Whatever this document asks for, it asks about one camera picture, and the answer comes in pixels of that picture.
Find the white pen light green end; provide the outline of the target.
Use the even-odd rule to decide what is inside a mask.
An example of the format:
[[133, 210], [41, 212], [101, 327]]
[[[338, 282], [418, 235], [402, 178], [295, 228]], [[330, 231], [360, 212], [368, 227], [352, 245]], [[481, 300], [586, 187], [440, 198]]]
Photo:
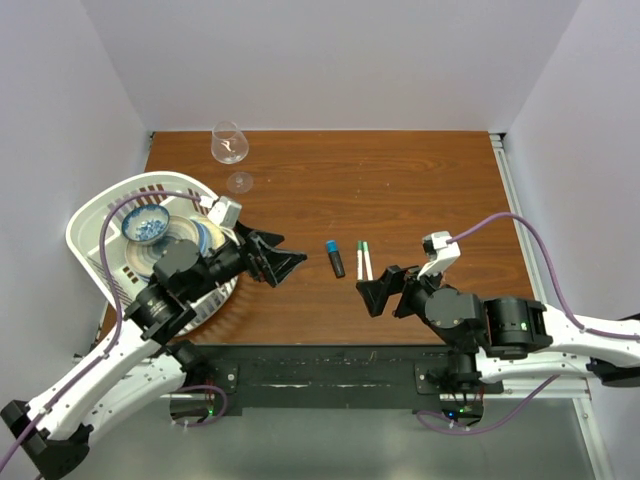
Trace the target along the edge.
[[366, 278], [368, 281], [371, 281], [373, 280], [373, 269], [372, 269], [370, 251], [369, 251], [369, 244], [367, 241], [363, 241], [362, 251], [363, 251]]

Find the black blue highlighter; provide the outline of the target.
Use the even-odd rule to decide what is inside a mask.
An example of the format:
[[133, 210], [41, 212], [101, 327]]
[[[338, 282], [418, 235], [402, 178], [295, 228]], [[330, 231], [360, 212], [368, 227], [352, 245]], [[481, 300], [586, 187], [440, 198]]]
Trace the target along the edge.
[[326, 251], [335, 277], [344, 278], [345, 269], [337, 243], [334, 240], [327, 241]]

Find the white pen dark green end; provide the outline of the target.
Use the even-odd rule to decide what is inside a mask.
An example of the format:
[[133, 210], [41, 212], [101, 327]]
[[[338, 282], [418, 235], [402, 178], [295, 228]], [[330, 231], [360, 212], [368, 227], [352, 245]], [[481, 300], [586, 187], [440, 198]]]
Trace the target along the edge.
[[357, 242], [357, 281], [364, 280], [363, 242]]

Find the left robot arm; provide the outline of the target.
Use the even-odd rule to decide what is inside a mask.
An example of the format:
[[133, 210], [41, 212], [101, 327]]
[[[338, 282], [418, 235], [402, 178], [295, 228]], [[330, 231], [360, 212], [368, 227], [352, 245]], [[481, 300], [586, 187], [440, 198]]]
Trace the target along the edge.
[[247, 272], [281, 284], [307, 256], [280, 248], [283, 236], [249, 229], [208, 254], [190, 240], [169, 244], [150, 282], [121, 313], [111, 332], [64, 377], [40, 395], [14, 400], [1, 417], [43, 479], [62, 479], [87, 456], [111, 423], [153, 397], [200, 390], [207, 368], [164, 346], [196, 317], [192, 305]]

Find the blue patterned bowl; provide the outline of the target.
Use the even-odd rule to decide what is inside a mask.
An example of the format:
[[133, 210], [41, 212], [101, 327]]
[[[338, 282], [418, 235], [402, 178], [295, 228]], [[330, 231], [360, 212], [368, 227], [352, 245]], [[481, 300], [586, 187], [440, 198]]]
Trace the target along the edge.
[[170, 213], [164, 206], [144, 205], [135, 208], [124, 217], [121, 232], [134, 244], [152, 244], [166, 234], [169, 222]]

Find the stacked plates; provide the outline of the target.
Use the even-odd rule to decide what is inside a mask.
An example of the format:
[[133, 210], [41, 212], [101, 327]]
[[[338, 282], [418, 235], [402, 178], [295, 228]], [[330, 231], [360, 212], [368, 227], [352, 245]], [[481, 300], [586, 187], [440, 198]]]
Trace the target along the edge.
[[178, 240], [190, 240], [202, 254], [220, 247], [225, 242], [223, 232], [208, 218], [172, 216], [166, 234], [158, 241], [139, 245], [129, 241], [125, 249], [127, 266], [143, 281], [148, 282], [154, 264], [162, 257], [166, 248]]

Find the clear wine glass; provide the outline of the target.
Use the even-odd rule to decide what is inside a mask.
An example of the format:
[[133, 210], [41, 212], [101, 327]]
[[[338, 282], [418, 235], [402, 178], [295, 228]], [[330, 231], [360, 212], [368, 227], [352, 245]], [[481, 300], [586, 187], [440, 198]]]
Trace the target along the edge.
[[[244, 133], [231, 121], [217, 123], [211, 131], [211, 154], [227, 166], [236, 166], [249, 154], [249, 143]], [[235, 194], [244, 194], [253, 187], [250, 173], [235, 170], [227, 180], [227, 188]]]

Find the white plastic basket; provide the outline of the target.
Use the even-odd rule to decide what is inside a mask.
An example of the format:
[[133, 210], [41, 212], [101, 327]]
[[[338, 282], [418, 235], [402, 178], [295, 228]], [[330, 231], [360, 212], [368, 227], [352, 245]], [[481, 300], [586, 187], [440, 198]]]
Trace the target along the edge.
[[127, 308], [149, 282], [143, 281], [127, 266], [125, 249], [129, 241], [121, 232], [124, 217], [137, 207], [157, 204], [164, 206], [171, 217], [207, 218], [208, 210], [198, 202], [168, 197], [164, 194], [166, 191], [183, 192], [193, 196], [217, 196], [206, 185], [184, 174], [169, 171], [143, 173], [101, 192], [81, 207], [69, 221], [66, 229], [67, 245], [108, 302], [113, 301], [113, 296], [100, 257], [100, 233], [106, 216], [116, 204], [136, 193], [150, 194], [124, 205], [106, 229], [105, 251], [108, 267], [123, 308]]

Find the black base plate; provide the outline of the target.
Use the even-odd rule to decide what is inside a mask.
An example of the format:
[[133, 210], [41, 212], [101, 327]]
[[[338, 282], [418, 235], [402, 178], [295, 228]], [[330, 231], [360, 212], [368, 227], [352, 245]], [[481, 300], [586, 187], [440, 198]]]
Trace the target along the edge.
[[170, 397], [177, 422], [250, 408], [401, 409], [476, 421], [502, 383], [456, 386], [440, 345], [200, 345], [189, 391]]

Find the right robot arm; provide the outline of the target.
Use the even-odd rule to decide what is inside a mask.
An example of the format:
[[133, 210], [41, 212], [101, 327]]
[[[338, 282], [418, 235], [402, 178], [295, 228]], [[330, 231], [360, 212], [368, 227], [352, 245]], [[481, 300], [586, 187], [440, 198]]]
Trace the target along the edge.
[[596, 378], [605, 387], [639, 385], [639, 322], [618, 322], [615, 337], [577, 327], [556, 308], [518, 297], [482, 299], [397, 265], [356, 289], [368, 314], [381, 315], [389, 298], [400, 297], [396, 318], [418, 317], [447, 346], [445, 366], [426, 373], [441, 391], [474, 393], [510, 378], [571, 376]]

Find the aluminium frame rail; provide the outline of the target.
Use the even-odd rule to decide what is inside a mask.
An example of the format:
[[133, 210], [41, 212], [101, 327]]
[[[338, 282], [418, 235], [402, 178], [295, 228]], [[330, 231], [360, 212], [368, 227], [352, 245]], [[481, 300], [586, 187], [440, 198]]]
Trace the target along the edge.
[[[503, 138], [503, 134], [489, 134], [489, 140], [494, 152], [509, 209], [512, 213], [521, 215], [522, 209], [515, 184], [512, 179]], [[529, 233], [529, 230], [519, 221], [514, 222], [514, 227], [534, 297], [537, 300], [546, 302], [548, 300], [548, 296], [543, 285], [542, 277], [542, 274], [546, 272], [546, 266], [538, 266], [535, 256], [536, 242]], [[580, 436], [586, 447], [594, 477], [596, 479], [613, 479], [613, 470], [605, 448], [604, 440], [597, 425], [592, 405], [591, 389], [589, 388], [587, 379], [564, 376], [542, 392], [540, 394], [540, 398], [563, 398], [572, 400], [574, 413], [579, 425]]]

